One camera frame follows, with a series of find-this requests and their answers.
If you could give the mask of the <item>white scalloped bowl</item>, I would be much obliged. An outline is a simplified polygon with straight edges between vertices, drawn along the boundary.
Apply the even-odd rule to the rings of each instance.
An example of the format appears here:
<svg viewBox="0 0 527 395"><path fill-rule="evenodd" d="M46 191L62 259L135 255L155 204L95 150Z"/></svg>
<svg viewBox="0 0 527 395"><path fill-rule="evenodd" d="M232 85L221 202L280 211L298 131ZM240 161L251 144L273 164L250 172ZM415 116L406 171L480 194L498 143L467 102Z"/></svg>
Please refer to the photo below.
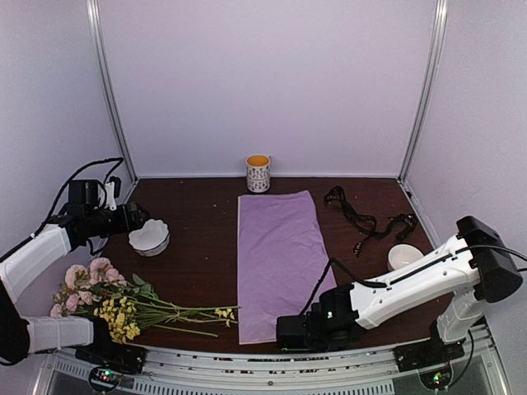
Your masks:
<svg viewBox="0 0 527 395"><path fill-rule="evenodd" d="M170 242L170 230L162 220L150 219L139 230L128 235L128 243L143 257L154 257L166 250Z"/></svg>

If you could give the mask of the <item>left aluminium frame post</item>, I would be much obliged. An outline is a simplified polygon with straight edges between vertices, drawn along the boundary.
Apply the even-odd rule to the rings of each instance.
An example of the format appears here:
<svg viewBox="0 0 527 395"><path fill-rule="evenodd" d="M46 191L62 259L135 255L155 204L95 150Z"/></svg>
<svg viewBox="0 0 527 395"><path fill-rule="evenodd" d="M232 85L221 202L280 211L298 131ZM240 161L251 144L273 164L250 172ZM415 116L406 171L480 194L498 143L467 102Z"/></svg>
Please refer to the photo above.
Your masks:
<svg viewBox="0 0 527 395"><path fill-rule="evenodd" d="M112 133L117 143L120 155L124 158L124 167L127 171L128 178L132 184L138 182L138 175L134 168L128 143L124 135L123 124L120 118L114 87L111 81L110 66L105 50L104 33L100 19L99 2L96 0L86 1L86 11L88 24L91 30L96 60L99 67L100 79L102 83L103 95L105 98L106 108L110 117Z"/></svg>

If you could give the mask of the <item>white round bowl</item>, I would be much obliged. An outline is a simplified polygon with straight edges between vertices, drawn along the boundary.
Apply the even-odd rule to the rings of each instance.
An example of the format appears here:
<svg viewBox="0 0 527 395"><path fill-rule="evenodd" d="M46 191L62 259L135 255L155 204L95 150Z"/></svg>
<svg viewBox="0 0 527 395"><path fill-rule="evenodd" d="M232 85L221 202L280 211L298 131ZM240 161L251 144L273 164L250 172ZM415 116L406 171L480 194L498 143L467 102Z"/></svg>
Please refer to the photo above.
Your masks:
<svg viewBox="0 0 527 395"><path fill-rule="evenodd" d="M410 244L397 244L390 249L387 257L389 271L399 270L423 257L423 253Z"/></svg>

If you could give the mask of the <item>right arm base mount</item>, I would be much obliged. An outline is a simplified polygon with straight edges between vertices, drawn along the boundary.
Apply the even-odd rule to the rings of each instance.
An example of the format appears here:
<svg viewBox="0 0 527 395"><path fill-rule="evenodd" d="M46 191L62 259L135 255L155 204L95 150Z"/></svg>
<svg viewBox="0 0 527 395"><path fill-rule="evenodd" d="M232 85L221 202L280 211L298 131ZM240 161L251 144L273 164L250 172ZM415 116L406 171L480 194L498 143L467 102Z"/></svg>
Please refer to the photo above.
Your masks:
<svg viewBox="0 0 527 395"><path fill-rule="evenodd" d="M464 356L462 343L434 345L432 340L394 348L399 372L416 370L421 384L436 392L454 383L452 361Z"/></svg>

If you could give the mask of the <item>floral ceramic mug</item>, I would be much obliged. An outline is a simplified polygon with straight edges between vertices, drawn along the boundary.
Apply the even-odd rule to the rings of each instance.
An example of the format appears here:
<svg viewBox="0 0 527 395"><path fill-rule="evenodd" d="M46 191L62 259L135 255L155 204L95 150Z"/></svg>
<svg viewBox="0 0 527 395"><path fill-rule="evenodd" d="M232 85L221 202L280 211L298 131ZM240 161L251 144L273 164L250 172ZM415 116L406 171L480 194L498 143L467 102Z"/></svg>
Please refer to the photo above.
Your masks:
<svg viewBox="0 0 527 395"><path fill-rule="evenodd" d="M266 193L271 186L271 159L266 155L248 156L246 165L246 187L251 193Z"/></svg>

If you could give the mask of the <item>black printed ribbon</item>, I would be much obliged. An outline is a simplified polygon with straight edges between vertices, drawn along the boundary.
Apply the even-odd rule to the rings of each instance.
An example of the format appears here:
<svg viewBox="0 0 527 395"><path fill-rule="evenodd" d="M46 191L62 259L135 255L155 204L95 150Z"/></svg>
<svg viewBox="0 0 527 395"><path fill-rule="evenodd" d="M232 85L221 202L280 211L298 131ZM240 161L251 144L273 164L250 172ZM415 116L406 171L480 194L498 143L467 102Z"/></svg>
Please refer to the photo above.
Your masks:
<svg viewBox="0 0 527 395"><path fill-rule="evenodd" d="M378 221L372 215L359 214L352 204L347 200L343 188L339 185L331 188L324 196L324 205L338 204L347 221L365 237L358 241L353 247L353 253L358 258L365 245L373 239L384 239L388 237L397 225L403 229L395 235L399 243L405 241L417 228L418 220L414 214L398 214L388 218L388 224L383 230L377 230Z"/></svg>

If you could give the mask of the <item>front aluminium rail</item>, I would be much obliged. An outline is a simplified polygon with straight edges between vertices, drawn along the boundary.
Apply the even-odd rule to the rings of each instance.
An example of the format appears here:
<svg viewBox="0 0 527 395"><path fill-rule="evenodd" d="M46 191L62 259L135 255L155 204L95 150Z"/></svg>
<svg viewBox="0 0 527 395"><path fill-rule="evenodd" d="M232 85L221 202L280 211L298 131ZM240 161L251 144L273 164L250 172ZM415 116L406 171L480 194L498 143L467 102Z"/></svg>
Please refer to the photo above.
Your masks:
<svg viewBox="0 0 527 395"><path fill-rule="evenodd" d="M465 355L450 363L402 371L394 346L333 354L213 354L150 347L140 374L96 380L73 351L48 355L33 394L447 394L511 393L487 325L472 328Z"/></svg>

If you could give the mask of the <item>aluminium frame post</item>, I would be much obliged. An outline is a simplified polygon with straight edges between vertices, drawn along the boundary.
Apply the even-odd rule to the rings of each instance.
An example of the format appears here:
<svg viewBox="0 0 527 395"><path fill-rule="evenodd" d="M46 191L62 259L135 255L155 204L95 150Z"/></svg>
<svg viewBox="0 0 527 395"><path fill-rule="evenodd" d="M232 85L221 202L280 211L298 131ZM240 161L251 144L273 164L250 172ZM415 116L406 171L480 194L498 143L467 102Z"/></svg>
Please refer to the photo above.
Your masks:
<svg viewBox="0 0 527 395"><path fill-rule="evenodd" d="M100 19L99 2L96 0L86 1L86 11L88 24L91 30L96 60L99 67L100 79L102 83L103 95L105 98L106 108L110 117L112 133L117 143L120 155L124 158L124 167L127 171L128 178L132 184L138 182L138 175L134 168L128 143L124 135L123 124L120 118L114 87L111 81L110 66L105 50L104 33Z"/></svg>
<svg viewBox="0 0 527 395"><path fill-rule="evenodd" d="M422 88L417 102L417 110L414 116L410 138L403 158L403 164L399 171L398 181L402 185L407 183L413 160L417 154L417 146L426 122L427 111L434 88L434 82L440 66L442 50L445 42L448 11L449 2L447 0L436 1Z"/></svg>

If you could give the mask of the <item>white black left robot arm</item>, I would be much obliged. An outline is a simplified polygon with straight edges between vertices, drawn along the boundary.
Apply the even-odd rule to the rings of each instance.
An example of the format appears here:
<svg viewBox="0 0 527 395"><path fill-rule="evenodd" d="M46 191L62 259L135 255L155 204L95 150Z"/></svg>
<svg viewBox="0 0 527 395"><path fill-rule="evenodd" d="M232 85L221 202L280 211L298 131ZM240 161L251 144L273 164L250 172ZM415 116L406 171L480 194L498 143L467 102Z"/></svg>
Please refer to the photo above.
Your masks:
<svg viewBox="0 0 527 395"><path fill-rule="evenodd" d="M15 303L48 267L94 238L141 229L150 213L135 202L117 204L120 180L94 179L66 184L68 200L28 239L1 258L1 363L11 366L28 355L64 347L86 349L100 365L129 352L110 339L100 318L23 318Z"/></svg>

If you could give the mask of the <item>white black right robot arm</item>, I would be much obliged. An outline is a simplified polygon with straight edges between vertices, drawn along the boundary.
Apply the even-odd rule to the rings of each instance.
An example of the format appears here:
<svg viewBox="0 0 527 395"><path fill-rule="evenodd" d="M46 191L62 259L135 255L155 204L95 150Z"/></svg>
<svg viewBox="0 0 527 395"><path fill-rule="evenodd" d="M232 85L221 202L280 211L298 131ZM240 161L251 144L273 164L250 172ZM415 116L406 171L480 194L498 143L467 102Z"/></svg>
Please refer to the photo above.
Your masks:
<svg viewBox="0 0 527 395"><path fill-rule="evenodd" d="M441 362L463 341L483 314L483 304L513 295L524 279L516 253L474 216L456 223L458 232L408 266L369 280L355 280L311 297L300 314L277 319L281 351L340 351L362 334L402 312L452 293L422 345L422 356Z"/></svg>

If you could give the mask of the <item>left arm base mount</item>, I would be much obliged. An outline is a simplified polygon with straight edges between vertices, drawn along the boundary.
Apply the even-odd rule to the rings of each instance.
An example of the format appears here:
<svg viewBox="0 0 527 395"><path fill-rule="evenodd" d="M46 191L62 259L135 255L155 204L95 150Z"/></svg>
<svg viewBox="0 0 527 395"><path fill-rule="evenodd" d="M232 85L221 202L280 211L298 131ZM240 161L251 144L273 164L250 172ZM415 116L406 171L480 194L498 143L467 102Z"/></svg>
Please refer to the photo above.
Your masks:
<svg viewBox="0 0 527 395"><path fill-rule="evenodd" d="M112 344L109 349L76 346L75 357L93 365L87 381L97 392L107 393L115 390L125 375L142 372L147 349L124 344Z"/></svg>

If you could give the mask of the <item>right aluminium frame post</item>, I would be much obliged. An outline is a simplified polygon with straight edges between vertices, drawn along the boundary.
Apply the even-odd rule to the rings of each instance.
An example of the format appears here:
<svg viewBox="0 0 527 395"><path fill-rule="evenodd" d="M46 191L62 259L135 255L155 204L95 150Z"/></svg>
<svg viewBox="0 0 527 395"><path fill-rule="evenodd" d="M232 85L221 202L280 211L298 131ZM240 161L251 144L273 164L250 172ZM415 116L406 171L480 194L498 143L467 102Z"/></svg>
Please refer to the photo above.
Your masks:
<svg viewBox="0 0 527 395"><path fill-rule="evenodd" d="M402 185L407 183L413 160L417 154L417 146L426 122L427 111L434 88L434 82L440 66L442 50L445 42L448 11L449 2L447 0L436 1L422 88L417 102L417 110L414 116L410 138L403 158L403 164L399 171L398 181Z"/></svg>

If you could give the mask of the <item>fake flower bunch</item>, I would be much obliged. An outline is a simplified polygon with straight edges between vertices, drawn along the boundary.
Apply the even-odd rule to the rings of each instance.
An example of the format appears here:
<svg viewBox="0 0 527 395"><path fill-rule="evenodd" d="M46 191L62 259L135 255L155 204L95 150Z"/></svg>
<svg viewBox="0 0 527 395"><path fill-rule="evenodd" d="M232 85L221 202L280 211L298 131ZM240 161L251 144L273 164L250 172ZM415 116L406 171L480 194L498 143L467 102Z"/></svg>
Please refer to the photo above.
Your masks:
<svg viewBox="0 0 527 395"><path fill-rule="evenodd" d="M230 328L238 323L238 308L183 307L162 300L151 283L137 274L127 281L107 258L86 266L74 264L54 295L52 318L101 318L111 339L124 344L148 328L215 337L212 332L188 329L190 324L217 324Z"/></svg>

